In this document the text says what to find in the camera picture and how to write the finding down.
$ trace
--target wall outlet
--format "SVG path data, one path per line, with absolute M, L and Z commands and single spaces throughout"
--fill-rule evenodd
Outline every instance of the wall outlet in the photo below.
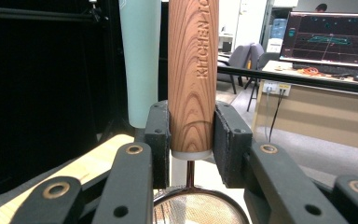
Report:
M 269 93 L 273 94 L 278 88 L 278 83 L 277 82 L 273 82 L 273 81 L 264 81 L 264 86 L 263 86 L 263 92 L 267 92 L 268 89 Z
M 291 85 L 287 84 L 287 83 L 279 83 L 278 84 L 278 93 L 279 94 L 281 91 L 284 91 L 284 96 L 289 96 L 289 92 L 290 92 L 290 88 Z
M 269 94 L 276 94 L 279 95 L 280 92 L 284 91 L 284 96 L 289 96 L 291 85 L 287 83 L 282 82 L 275 82 L 275 81 L 264 81 L 263 85 L 263 92 L 267 92 L 269 90 Z

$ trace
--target office chair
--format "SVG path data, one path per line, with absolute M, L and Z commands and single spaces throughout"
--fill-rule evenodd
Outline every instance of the office chair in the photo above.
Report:
M 259 43 L 252 44 L 251 46 L 251 53 L 250 53 L 250 60 L 251 60 L 251 67 L 250 69 L 257 70 L 257 62 L 258 58 L 264 53 L 263 46 Z M 246 83 L 244 89 L 248 88 L 249 84 L 252 82 L 257 82 L 257 80 L 251 77 L 248 82 Z
M 232 52 L 231 56 L 228 58 L 228 60 L 224 60 L 224 58 L 219 57 L 217 65 L 244 68 L 247 62 L 249 61 L 250 48 L 251 48 L 251 44 L 246 44 L 236 47 L 234 52 Z M 217 80 L 230 82 L 232 84 L 232 89 L 234 90 L 234 94 L 237 94 L 234 78 L 236 78 L 238 80 L 239 85 L 242 86 L 241 77 L 217 73 Z
M 280 55 L 280 53 L 275 53 L 275 52 L 266 52 L 266 53 L 261 54 L 261 56 L 257 60 L 257 63 L 255 64 L 255 70 L 262 70 L 266 66 L 266 64 L 269 62 L 269 60 L 279 61 L 279 55 Z M 258 87 L 259 87 L 258 79 L 255 78 L 255 84 L 252 88 L 251 97 L 249 99 L 248 108 L 246 110 L 248 112 L 249 112 L 249 107 L 251 106 L 252 100 L 257 99 Z

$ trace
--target white cylinder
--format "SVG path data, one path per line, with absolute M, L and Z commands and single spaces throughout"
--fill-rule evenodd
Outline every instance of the white cylinder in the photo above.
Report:
M 119 0 L 130 125 L 145 128 L 158 101 L 160 0 Z

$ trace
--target cable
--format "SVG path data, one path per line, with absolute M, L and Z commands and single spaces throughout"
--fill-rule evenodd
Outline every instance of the cable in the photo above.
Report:
M 279 90 L 277 109 L 275 110 L 275 115 L 274 115 L 274 118 L 272 120 L 271 128 L 269 129 L 269 139 L 268 139 L 269 143 L 271 142 L 272 130 L 274 129 L 275 120 L 276 120 L 277 115 L 278 115 L 279 105 L 281 104 L 281 101 L 283 99 L 283 96 L 284 96 L 285 92 L 286 92 L 286 90 Z
M 301 74 L 304 74 L 304 75 L 309 75 L 311 77 L 321 76 L 322 75 L 322 73 L 320 73 L 319 70 L 317 68 L 314 68 L 314 67 L 307 67 L 307 68 L 298 69 L 297 72 L 301 73 Z
M 266 141 L 269 140 L 269 137 L 267 136 L 267 124 L 269 123 L 269 94 L 271 93 L 272 88 L 267 87 L 266 93 L 267 93 L 267 113 L 266 113 L 266 123 L 264 125 L 264 135 L 266 136 Z

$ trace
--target computer monitor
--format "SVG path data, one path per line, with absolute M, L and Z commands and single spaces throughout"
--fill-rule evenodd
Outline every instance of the computer monitor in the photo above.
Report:
M 280 60 L 358 70 L 358 14 L 291 12 Z

